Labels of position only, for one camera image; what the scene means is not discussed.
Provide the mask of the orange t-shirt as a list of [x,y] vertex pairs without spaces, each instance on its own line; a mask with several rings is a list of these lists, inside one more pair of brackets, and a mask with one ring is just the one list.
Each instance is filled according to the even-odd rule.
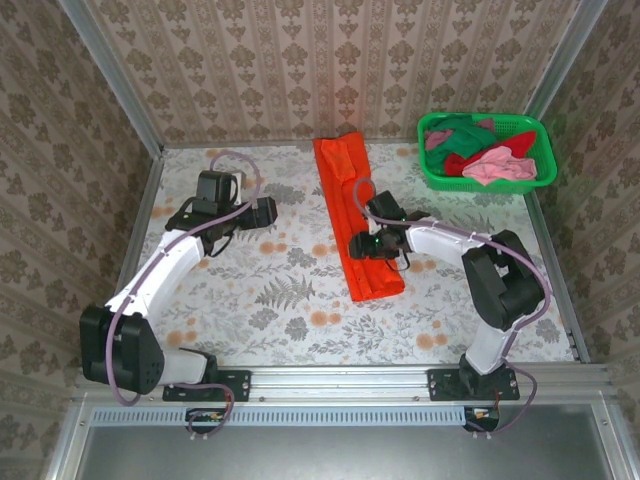
[[373,197],[373,190],[362,186],[358,198],[353,198],[356,181],[371,177],[363,135],[351,132],[333,139],[315,139],[313,148],[351,299],[362,302],[403,293],[404,280],[385,261],[356,260],[349,254],[352,237],[368,231],[367,221],[357,206]]

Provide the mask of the green plastic basket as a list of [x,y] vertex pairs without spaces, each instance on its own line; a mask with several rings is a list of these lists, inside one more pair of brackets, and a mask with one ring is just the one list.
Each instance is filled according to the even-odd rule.
[[[443,174],[431,172],[425,164],[424,132],[431,121],[449,115],[471,115],[475,121],[492,118],[495,122],[495,134],[497,136],[497,142],[495,144],[520,133],[534,131],[537,134],[536,141],[527,156],[535,160],[537,167],[536,179],[518,182],[497,180],[488,186],[483,186],[469,178],[448,177],[445,171]],[[420,165],[426,176],[427,185],[433,190],[524,195],[537,187],[545,187],[551,184],[557,175],[556,161],[546,129],[538,120],[525,115],[502,113],[430,113],[419,120],[417,124],[417,134]]]

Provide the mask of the mauve t-shirt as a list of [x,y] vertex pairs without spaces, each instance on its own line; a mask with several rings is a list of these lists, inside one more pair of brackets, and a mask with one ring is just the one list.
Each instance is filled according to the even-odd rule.
[[425,131],[427,151],[448,150],[469,156],[497,141],[492,118],[475,121],[471,116],[447,117]]

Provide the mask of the green t-shirt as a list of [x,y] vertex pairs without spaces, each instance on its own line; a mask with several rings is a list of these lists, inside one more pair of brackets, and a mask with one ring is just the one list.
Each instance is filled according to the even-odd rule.
[[471,115],[449,115],[433,120],[424,135],[425,164],[437,174],[444,173],[445,161],[451,154],[468,159],[497,142],[492,120],[483,124],[474,121]]

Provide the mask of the light pink t-shirt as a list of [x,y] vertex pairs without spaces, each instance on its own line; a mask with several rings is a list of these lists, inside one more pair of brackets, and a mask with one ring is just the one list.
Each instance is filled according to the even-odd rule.
[[537,177],[535,160],[515,157],[505,146],[483,153],[476,161],[462,170],[462,176],[488,186],[497,180],[531,181]]

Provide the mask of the red t-shirt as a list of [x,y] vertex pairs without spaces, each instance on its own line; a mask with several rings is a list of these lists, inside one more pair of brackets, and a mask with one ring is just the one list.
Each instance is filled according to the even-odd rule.
[[444,171],[448,177],[463,177],[462,170],[467,165],[476,161],[483,153],[500,146],[508,147],[512,150],[512,153],[515,157],[519,158],[530,158],[527,156],[528,152],[533,147],[536,141],[537,134],[534,131],[520,133],[518,135],[512,136],[502,142],[494,144],[476,154],[471,156],[468,159],[463,159],[462,157],[451,154],[444,164]]

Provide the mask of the grey metal panel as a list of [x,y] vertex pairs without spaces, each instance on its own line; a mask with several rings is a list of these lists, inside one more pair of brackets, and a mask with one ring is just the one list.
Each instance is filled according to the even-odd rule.
[[231,427],[93,430],[76,480],[613,480],[590,435],[536,441],[458,428]]

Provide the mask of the black connector box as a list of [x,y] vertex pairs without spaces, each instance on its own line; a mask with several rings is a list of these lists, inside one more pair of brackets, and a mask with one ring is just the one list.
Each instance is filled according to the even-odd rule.
[[497,407],[465,407],[463,428],[472,433],[493,432],[498,428],[500,412]]
[[191,435],[211,435],[225,423],[226,416],[225,408],[188,409],[185,413],[185,428]]

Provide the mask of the aluminium side rail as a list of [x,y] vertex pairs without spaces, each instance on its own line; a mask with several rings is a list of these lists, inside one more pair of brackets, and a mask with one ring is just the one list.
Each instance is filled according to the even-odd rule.
[[574,358],[581,363],[591,363],[592,360],[562,274],[539,200],[535,193],[526,194],[524,200]]
[[154,157],[151,162],[149,176],[141,197],[140,206],[136,216],[127,251],[114,293],[117,294],[138,271],[138,264],[143,249],[148,223],[154,206],[155,197],[159,188],[164,162],[162,156]]

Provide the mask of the aluminium table edge rail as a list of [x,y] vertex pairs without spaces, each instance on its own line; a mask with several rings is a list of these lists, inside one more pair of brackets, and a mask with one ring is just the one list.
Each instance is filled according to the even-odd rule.
[[[247,367],[251,390],[247,402],[435,402],[430,399],[427,371],[453,365]],[[582,402],[611,397],[615,389],[602,365],[528,363],[506,367],[515,372],[523,402],[530,395],[548,402]],[[439,401],[489,402],[489,401]]]

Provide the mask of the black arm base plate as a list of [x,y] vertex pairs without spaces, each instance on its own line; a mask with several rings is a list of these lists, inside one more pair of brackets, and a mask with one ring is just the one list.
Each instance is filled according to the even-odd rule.
[[519,400],[520,391],[515,372],[501,367],[488,375],[459,368],[427,371],[429,396],[432,401]]
[[219,370],[212,378],[205,378],[198,384],[165,386],[162,400],[183,403],[222,402],[228,398],[228,395],[219,388],[219,385],[227,387],[233,393],[236,402],[247,402],[251,390],[251,372]]

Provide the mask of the aluminium frame post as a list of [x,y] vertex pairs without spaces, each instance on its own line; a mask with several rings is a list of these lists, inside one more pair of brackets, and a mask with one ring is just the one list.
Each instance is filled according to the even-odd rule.
[[540,120],[558,93],[577,56],[601,17],[608,0],[580,0],[524,114]]
[[117,59],[116,52],[101,30],[88,0],[59,0],[64,12],[84,42],[89,54],[101,71],[118,103],[127,115],[140,141],[150,157],[157,160],[162,156],[163,142],[160,140],[143,102],[133,84],[127,78],[124,67]]

